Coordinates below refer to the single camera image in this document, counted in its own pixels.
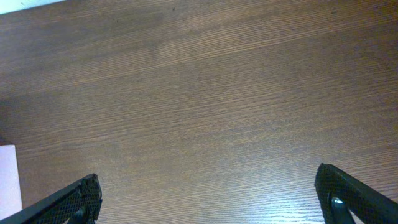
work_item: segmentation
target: black textured grip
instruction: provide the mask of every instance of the black textured grip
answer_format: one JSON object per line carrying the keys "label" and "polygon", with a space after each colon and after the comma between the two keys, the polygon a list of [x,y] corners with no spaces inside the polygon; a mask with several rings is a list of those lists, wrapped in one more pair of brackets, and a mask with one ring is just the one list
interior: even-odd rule
{"label": "black textured grip", "polygon": [[101,210],[102,191],[98,176],[90,174],[36,204],[14,214],[0,224],[95,223]]}
{"label": "black textured grip", "polygon": [[333,165],[319,166],[315,188],[326,224],[351,223],[340,205],[364,223],[398,223],[398,204]]}

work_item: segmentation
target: wooden table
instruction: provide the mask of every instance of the wooden table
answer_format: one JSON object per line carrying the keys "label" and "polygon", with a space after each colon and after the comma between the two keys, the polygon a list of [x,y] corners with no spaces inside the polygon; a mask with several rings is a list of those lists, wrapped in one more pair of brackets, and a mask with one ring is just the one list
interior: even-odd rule
{"label": "wooden table", "polygon": [[95,172],[98,223],[322,223],[332,163],[398,200],[396,1],[66,1],[0,16],[24,207]]}

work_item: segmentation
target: white paper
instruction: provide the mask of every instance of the white paper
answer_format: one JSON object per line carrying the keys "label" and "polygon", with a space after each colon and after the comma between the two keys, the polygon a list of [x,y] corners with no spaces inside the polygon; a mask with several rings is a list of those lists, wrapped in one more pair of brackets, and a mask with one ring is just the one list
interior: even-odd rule
{"label": "white paper", "polygon": [[15,146],[0,146],[0,220],[21,210],[21,189]]}
{"label": "white paper", "polygon": [[63,0],[0,0],[0,14],[19,11]]}

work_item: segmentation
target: brown wooden desk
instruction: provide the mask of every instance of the brown wooden desk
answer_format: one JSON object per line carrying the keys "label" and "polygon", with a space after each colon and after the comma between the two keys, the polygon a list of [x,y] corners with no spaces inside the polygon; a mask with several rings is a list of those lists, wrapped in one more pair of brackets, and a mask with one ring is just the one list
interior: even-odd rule
{"label": "brown wooden desk", "polygon": [[0,16],[24,206],[95,172],[98,223],[322,223],[332,163],[398,200],[394,1],[67,1]]}

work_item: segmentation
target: wood grain pattern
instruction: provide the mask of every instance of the wood grain pattern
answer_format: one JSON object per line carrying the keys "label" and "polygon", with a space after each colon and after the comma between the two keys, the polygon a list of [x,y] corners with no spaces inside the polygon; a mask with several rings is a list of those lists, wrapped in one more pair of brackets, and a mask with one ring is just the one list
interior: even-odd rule
{"label": "wood grain pattern", "polygon": [[332,163],[398,200],[395,1],[66,1],[0,17],[27,207],[95,172],[98,223],[322,223]]}

